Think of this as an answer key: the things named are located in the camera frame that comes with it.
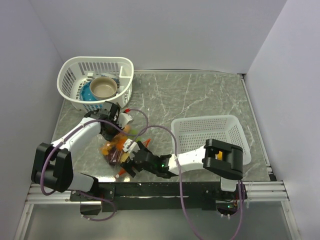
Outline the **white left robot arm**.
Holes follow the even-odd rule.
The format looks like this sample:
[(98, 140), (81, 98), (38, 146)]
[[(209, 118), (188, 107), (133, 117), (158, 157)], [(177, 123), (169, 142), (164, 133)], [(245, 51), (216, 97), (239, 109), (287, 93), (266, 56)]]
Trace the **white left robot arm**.
[(101, 108), (87, 112), (80, 123), (60, 139), (52, 143), (41, 143), (35, 151), (31, 181), (40, 186), (45, 196), (52, 192), (67, 190), (81, 192), (88, 201), (100, 196), (99, 181), (96, 177), (74, 171), (72, 158), (91, 139), (101, 135), (111, 141), (122, 133), (132, 117), (120, 111), (120, 107), (105, 101)]

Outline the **yellow fake lemon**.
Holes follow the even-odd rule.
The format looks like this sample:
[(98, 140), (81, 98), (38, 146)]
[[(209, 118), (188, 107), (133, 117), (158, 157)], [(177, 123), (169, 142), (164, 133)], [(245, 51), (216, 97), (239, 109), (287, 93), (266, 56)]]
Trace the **yellow fake lemon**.
[(219, 161), (221, 161), (223, 159), (223, 152), (219, 151), (218, 154), (215, 155), (215, 158)]

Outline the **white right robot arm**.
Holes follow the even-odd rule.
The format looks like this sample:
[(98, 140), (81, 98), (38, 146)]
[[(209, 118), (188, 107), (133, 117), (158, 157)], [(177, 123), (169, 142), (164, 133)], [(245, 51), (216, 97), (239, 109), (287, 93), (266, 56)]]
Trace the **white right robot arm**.
[(216, 139), (207, 139), (204, 146), (177, 155), (155, 155), (142, 142), (130, 139), (124, 143), (128, 157), (120, 166), (131, 176), (147, 171), (163, 179), (205, 169), (220, 176), (219, 195), (232, 198), (243, 178), (243, 149)]

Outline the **clear zip top bag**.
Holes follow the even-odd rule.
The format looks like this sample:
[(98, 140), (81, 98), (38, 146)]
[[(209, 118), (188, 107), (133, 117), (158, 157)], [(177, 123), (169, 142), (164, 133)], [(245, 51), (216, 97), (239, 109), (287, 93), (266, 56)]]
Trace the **clear zip top bag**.
[(123, 151), (123, 146), (124, 146), (124, 143), (127, 139), (129, 139), (127, 135), (125, 135), (123, 133), (119, 133), (111, 141), (106, 141), (106, 143), (109, 142), (112, 144), (111, 151), (118, 150), (120, 152), (117, 165), (110, 165), (111, 167), (119, 167), (118, 173), (114, 175), (116, 180), (118, 180), (122, 175), (126, 174), (126, 172), (121, 167), (121, 163), (125, 162), (125, 160), (129, 156), (128, 153)]

